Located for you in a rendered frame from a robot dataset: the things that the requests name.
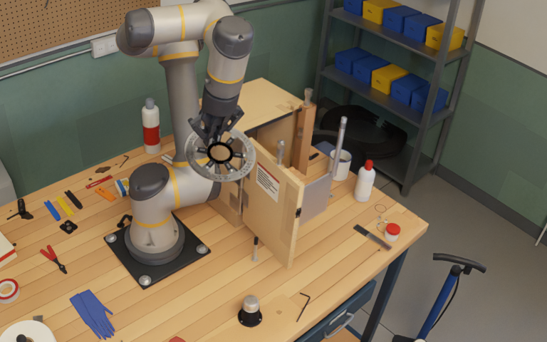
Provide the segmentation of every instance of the shelf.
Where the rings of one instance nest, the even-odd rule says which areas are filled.
[[[343,7],[333,9],[330,12],[330,16],[337,18],[341,21],[344,21],[348,24],[359,27],[362,30],[368,31],[376,36],[384,38],[388,41],[396,43],[397,45],[410,50],[411,52],[417,53],[431,61],[437,61],[437,55],[439,51],[430,48],[429,46],[424,45],[414,39],[404,36],[402,33],[393,31],[390,28],[386,28],[383,25],[378,25],[369,20],[364,19],[361,16],[356,16],[353,13],[347,12]],[[450,51],[447,53],[446,64],[451,63],[457,59],[463,58],[469,55],[470,52],[465,48],[457,48],[456,50]]]
[[[335,81],[343,87],[350,89],[352,92],[366,98],[380,107],[383,107],[403,120],[406,120],[412,125],[420,128],[420,121],[422,119],[422,114],[420,112],[398,100],[395,100],[390,95],[381,93],[380,91],[372,88],[369,84],[359,81],[357,78],[338,70],[334,67],[334,65],[327,66],[324,71],[322,71],[322,76]],[[431,120],[429,121],[429,127],[436,125],[438,122],[443,121],[452,114],[453,112],[448,107],[444,107],[440,111],[433,113],[433,115],[431,115]]]
[[[410,163],[412,151],[414,151],[414,148],[406,145],[404,146],[402,152],[393,158],[374,159],[374,168],[389,176],[392,180],[404,185],[407,166]],[[420,158],[418,159],[418,165],[416,166],[416,172],[414,173],[414,180],[412,182],[416,182],[420,178],[423,178],[428,172],[433,170],[434,167],[435,165],[433,165],[433,160],[421,153]]]

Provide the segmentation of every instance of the electrical socket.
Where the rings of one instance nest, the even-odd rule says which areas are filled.
[[[100,58],[114,52],[118,52],[115,34],[91,41],[91,57],[93,58]]]

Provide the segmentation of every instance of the blue bin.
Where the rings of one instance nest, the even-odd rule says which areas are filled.
[[[370,84],[372,83],[372,71],[388,66],[390,63],[377,56],[362,58],[353,62],[353,77]]]
[[[349,50],[337,52],[334,55],[334,66],[338,70],[351,75],[353,62],[368,56],[370,56],[370,53],[361,48],[350,48]]]
[[[393,31],[402,33],[404,31],[404,19],[408,16],[421,14],[420,11],[411,9],[408,6],[392,7],[385,9],[382,13],[382,25]]]
[[[427,96],[429,95],[430,88],[431,85],[429,84],[425,87],[415,90],[412,93],[412,102],[410,103],[410,107],[418,110],[421,113],[424,113],[424,105],[427,104]],[[439,91],[437,92],[437,98],[435,99],[435,106],[433,107],[433,113],[436,113],[443,109],[443,107],[445,107],[448,95],[449,92],[447,90],[439,88]]]
[[[344,0],[343,8],[347,12],[362,16],[363,0]]]
[[[427,40],[427,27],[441,24],[443,21],[428,14],[409,16],[404,20],[404,36],[424,43]]]
[[[412,92],[429,84],[429,81],[411,73],[391,83],[391,97],[405,105],[410,105]]]

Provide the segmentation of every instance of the red handled pliers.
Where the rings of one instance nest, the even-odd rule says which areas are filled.
[[[45,249],[42,249],[41,250],[41,253],[47,257],[47,259],[55,262],[59,267],[60,267],[60,271],[62,271],[64,274],[68,274],[68,272],[66,271],[66,266],[60,264],[60,262],[58,261],[58,256],[56,255],[56,253],[53,251],[53,248],[51,248],[51,245],[48,244],[47,245],[47,250],[49,250],[49,253],[45,252]]]

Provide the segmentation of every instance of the red button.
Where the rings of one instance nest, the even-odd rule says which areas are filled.
[[[398,224],[395,223],[389,223],[387,224],[387,233],[391,235],[397,235],[401,232],[401,228]]]

